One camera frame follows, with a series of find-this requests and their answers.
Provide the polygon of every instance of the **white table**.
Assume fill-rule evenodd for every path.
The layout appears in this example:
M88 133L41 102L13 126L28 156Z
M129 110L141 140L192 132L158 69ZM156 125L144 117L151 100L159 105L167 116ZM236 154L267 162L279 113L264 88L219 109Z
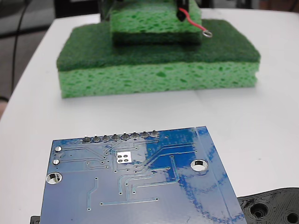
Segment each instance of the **white table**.
M59 52L74 27L99 16L54 21L0 122L1 223L40 215L52 140L84 135L207 126L237 196L299 187L299 15L203 14L228 20L260 51L256 88L61 99Z

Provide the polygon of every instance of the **black cable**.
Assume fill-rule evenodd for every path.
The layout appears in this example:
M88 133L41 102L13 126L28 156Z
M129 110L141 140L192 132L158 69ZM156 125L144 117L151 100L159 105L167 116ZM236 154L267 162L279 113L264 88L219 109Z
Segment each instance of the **black cable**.
M11 93L13 94L14 91L14 73L15 73L15 57L16 57L16 51L17 51L17 44L18 44L18 38L19 38L19 34L20 34L20 28L21 28L21 24L22 24L22 20L24 17L24 14L26 12L26 9L29 5L29 2L25 1L25 6L23 8L20 20L19 20L19 24L18 24L18 28L15 34L15 39L14 39L14 51L13 51L13 67L12 67L12 80L11 80Z
M292 4L291 8L289 9L289 12L294 11L294 9L295 9L297 3L298 3L298 0L295 0L294 3Z

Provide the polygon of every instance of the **sponge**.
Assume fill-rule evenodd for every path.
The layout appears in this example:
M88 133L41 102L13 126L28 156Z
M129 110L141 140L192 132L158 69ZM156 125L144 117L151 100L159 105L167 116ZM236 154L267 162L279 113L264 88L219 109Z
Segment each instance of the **sponge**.
M109 23L73 30L58 60L62 97L253 87L260 55L228 22L199 45L114 46Z
M201 24L201 10L189 2L189 14ZM200 43L201 30L176 17L174 0L117 1L111 11L110 26L116 44Z

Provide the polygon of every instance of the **mounting hole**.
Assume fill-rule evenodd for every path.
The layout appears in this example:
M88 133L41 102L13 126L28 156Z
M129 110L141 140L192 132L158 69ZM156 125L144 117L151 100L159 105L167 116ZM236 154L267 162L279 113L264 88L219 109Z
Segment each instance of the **mounting hole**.
M289 223L297 223L299 220L299 217L295 213L290 213L286 219L288 220Z
M48 184L57 184L61 182L62 180L62 175L58 172L50 173L46 177L46 182Z
M262 203L256 203L250 208L250 212L255 218L263 218L268 214L268 207Z
M208 164L204 160L193 160L190 166L194 171L205 171L208 167Z

